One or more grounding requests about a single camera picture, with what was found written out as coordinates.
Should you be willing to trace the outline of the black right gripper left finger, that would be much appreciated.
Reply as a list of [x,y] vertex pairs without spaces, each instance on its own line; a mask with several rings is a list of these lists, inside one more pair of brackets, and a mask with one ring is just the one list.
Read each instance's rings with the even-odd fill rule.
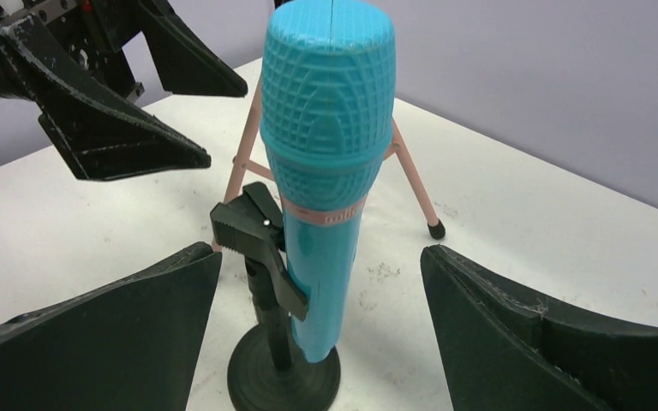
[[184,410],[222,256],[204,242],[0,324],[0,410]]

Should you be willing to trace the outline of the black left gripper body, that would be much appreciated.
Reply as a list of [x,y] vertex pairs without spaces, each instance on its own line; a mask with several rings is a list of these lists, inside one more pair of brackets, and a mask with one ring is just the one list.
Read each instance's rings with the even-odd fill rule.
[[[31,14],[62,49],[96,81],[128,102],[145,91],[123,47],[165,12],[163,1],[0,1],[0,23]],[[0,98],[26,99],[16,74],[0,55]]]

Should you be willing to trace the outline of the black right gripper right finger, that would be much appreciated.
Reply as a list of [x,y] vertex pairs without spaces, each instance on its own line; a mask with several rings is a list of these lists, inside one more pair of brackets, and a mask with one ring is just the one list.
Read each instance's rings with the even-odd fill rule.
[[573,306],[442,245],[420,261],[456,410],[658,410],[658,327]]

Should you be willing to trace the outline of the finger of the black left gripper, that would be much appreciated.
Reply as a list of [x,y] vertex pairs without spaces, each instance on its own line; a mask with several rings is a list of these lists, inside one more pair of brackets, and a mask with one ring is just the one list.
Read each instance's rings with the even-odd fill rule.
[[40,124],[77,179],[210,166],[204,148],[89,75],[36,15],[0,23],[0,54],[15,84],[40,108]]
[[212,52],[167,1],[132,1],[162,88],[173,94],[242,98],[247,82]]

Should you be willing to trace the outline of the pink perforated music stand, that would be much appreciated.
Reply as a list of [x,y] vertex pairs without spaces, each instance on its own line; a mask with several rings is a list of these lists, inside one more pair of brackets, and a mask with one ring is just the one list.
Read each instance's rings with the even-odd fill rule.
[[[244,124],[242,137],[233,158],[230,177],[224,192],[223,202],[227,203],[237,197],[242,191],[242,183],[247,172],[256,174],[273,181],[272,172],[264,165],[258,164],[251,159],[254,145],[259,136],[259,126],[261,119],[261,77],[257,83],[254,96],[248,111],[247,120]],[[392,143],[388,146],[385,159],[391,156],[398,158],[405,177],[416,197],[418,205],[421,207],[428,225],[428,232],[435,240],[443,240],[446,237],[446,228],[438,217],[433,203],[428,196],[428,192],[417,171],[415,162],[405,144],[395,119],[392,119]]]

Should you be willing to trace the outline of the black microphone stand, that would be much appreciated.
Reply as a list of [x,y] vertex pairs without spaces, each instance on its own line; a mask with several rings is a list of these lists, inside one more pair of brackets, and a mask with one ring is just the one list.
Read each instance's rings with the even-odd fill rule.
[[253,182],[210,213],[217,245],[244,258],[257,324],[238,342],[227,369],[237,410],[323,411],[334,403],[341,379],[338,352],[309,363],[291,335],[290,316],[308,310],[308,298],[290,278],[283,214],[267,186]]

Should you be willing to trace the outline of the turquoise toy microphone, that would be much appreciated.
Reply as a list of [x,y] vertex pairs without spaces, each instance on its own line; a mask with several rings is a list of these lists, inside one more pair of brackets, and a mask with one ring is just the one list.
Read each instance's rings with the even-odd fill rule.
[[363,1],[291,1],[272,14],[260,137],[284,210],[293,281],[308,297],[292,332],[306,361],[338,342],[362,211],[392,138],[391,19]]

